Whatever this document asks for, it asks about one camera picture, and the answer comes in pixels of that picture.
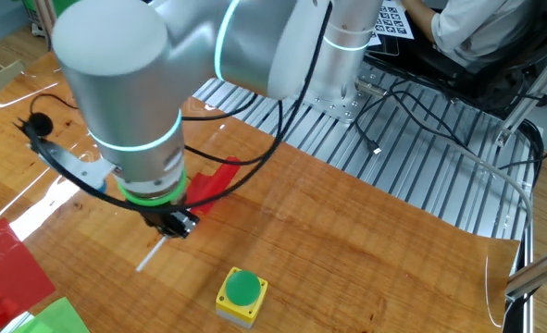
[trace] white stick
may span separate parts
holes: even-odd
[[[160,240],[158,242],[158,244],[155,245],[154,249],[152,249],[152,251],[150,251],[147,256],[145,256],[145,259],[143,259],[142,263],[140,265],[137,266],[137,269],[135,269],[136,271],[138,272],[141,272],[142,269],[145,267],[145,265],[147,264],[147,262],[150,261],[150,259],[152,259],[152,257],[154,256],[154,253],[156,253],[158,251],[158,249],[160,248],[160,246],[162,246],[162,244],[164,244],[164,242],[168,239],[168,237],[164,236],[162,237],[162,240]]]

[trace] wooden table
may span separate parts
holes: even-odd
[[[12,126],[46,87],[70,100],[52,55],[0,92],[0,212],[42,224],[25,240],[57,291],[92,332],[237,332],[215,298],[232,266],[268,280],[253,331],[498,332],[517,242],[455,228],[289,145],[219,201],[187,240],[158,240],[140,216],[58,181]],[[35,109],[55,122],[50,140],[98,157],[78,114],[53,99]],[[207,111],[189,100],[186,115]],[[188,144],[247,159],[272,138],[239,120],[185,123]],[[189,177],[218,164],[186,154]],[[241,177],[248,167],[239,172]],[[114,181],[109,193],[118,195]]]

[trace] red fabric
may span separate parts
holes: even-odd
[[[233,156],[226,158],[226,160],[240,162],[238,158]],[[187,204],[196,203],[226,190],[234,176],[236,176],[236,173],[238,173],[238,170],[240,170],[240,166],[224,164],[219,167],[213,176],[198,173],[193,181],[191,181],[191,184],[189,184],[189,188],[187,188]],[[198,211],[201,211],[207,214],[214,204],[215,202],[195,207],[191,209],[191,213],[197,214]]]
[[[55,291],[26,246],[0,220],[0,329]]]

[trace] yellow button base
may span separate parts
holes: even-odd
[[[233,267],[226,276],[224,283],[222,283],[221,288],[219,289],[218,297],[216,298],[216,308],[219,311],[222,311],[228,315],[232,315],[233,317],[243,321],[244,323],[248,324],[248,326],[251,326],[255,321],[256,316],[258,315],[258,311],[263,304],[263,300],[265,299],[265,293],[267,292],[268,283],[264,279],[258,277],[259,282],[261,282],[261,293],[259,294],[256,301],[246,306],[238,306],[230,302],[230,300],[228,300],[228,297],[226,297],[226,284],[228,283],[228,278],[230,278],[232,274],[239,271],[241,271],[240,268]]]

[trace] green button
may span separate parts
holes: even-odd
[[[261,282],[249,271],[233,273],[226,283],[226,296],[238,306],[254,303],[261,293]]]

